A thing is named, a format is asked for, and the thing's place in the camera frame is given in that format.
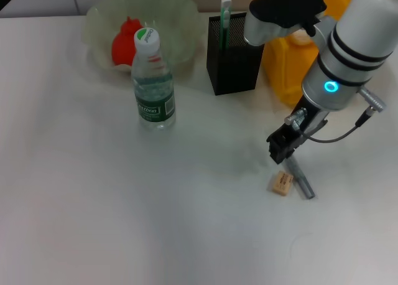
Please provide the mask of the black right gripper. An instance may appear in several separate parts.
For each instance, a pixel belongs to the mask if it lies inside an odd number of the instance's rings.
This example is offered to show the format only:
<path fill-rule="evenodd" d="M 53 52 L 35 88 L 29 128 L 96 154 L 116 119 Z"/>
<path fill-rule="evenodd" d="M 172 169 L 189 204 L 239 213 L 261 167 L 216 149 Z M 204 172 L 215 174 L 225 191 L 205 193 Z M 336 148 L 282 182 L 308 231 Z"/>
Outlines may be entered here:
<path fill-rule="evenodd" d="M 306 137 L 303 137 L 303 134 L 308 136 L 308 139 L 317 141 L 315 134 L 327 123 L 328 111 L 315 106 L 304 95 L 298 101 L 294 111 L 301 109 L 305 111 L 305 116 L 298 120 L 298 131 L 283 124 L 267 138 L 270 157 L 276 164 L 281 164 L 291 157 L 295 150 L 305 142 Z"/>

